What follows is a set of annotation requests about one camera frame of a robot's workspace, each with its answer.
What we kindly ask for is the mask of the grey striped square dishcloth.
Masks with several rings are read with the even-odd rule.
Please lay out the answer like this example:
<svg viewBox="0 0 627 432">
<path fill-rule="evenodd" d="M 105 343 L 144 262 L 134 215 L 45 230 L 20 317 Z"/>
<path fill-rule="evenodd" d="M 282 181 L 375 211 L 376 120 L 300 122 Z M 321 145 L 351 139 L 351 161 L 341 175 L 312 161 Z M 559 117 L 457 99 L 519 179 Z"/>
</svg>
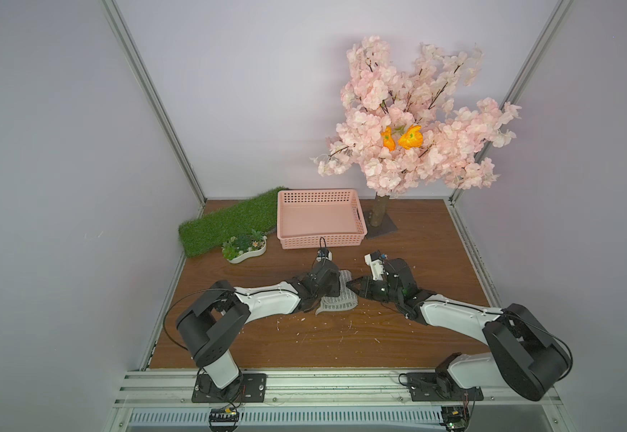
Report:
<svg viewBox="0 0 627 432">
<path fill-rule="evenodd" d="M 322 297 L 318 309 L 315 311 L 316 315 L 323 312 L 343 312 L 351 311 L 358 306 L 358 296 L 347 288 L 347 283 L 351 282 L 351 271 L 342 270 L 340 272 L 340 293 L 337 296 L 324 296 Z"/>
</svg>

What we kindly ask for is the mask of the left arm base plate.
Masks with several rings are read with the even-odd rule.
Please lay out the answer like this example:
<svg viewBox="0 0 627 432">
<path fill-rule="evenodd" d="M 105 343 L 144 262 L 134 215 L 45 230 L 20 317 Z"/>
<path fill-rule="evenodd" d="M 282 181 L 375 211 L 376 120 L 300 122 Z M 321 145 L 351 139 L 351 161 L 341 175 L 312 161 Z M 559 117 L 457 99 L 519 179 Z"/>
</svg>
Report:
<svg viewBox="0 0 627 432">
<path fill-rule="evenodd" d="M 208 374 L 199 374 L 194 385 L 191 401 L 193 403 L 261 403 L 265 399 L 266 374 L 246 373 L 239 376 L 227 387 L 220 389 Z"/>
</svg>

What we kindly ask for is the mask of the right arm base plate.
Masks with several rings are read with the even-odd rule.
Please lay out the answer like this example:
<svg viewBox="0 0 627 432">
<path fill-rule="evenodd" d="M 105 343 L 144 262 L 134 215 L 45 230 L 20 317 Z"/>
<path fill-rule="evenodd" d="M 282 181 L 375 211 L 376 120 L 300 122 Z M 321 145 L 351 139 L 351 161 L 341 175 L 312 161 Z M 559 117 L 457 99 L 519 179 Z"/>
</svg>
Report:
<svg viewBox="0 0 627 432">
<path fill-rule="evenodd" d="M 478 387 L 460 387 L 447 373 L 399 374 L 398 383 L 407 388 L 412 401 L 482 401 L 484 394 Z"/>
</svg>

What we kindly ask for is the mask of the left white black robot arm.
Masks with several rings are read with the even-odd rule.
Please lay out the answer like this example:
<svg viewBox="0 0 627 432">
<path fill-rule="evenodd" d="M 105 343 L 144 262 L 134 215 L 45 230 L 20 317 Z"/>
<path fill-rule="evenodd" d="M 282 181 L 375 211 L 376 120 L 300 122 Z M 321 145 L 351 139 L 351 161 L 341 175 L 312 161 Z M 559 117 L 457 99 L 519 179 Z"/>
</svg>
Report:
<svg viewBox="0 0 627 432">
<path fill-rule="evenodd" d="M 176 319 L 184 347 L 209 379 L 207 393 L 232 399 L 243 374 L 230 347 L 246 324 L 271 316 L 313 311 L 322 298 L 340 294 L 340 269 L 320 258 L 312 269 L 271 286 L 241 288 L 226 280 L 214 283 Z"/>
</svg>

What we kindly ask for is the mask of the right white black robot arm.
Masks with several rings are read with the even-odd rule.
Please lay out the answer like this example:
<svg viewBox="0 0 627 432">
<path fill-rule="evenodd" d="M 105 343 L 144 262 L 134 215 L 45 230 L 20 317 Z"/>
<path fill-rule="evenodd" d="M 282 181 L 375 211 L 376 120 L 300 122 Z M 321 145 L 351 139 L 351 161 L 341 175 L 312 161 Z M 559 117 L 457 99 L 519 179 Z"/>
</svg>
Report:
<svg viewBox="0 0 627 432">
<path fill-rule="evenodd" d="M 492 308 L 450 299 L 418 286 L 401 259 L 380 253 L 365 257 L 371 274 L 353 279 L 348 288 L 361 298 L 392 303 L 407 320 L 449 329 L 486 345 L 479 355 L 455 353 L 434 372 L 438 394 L 473 388 L 508 387 L 528 401 L 540 401 L 574 366 L 570 347 L 524 306 Z"/>
</svg>

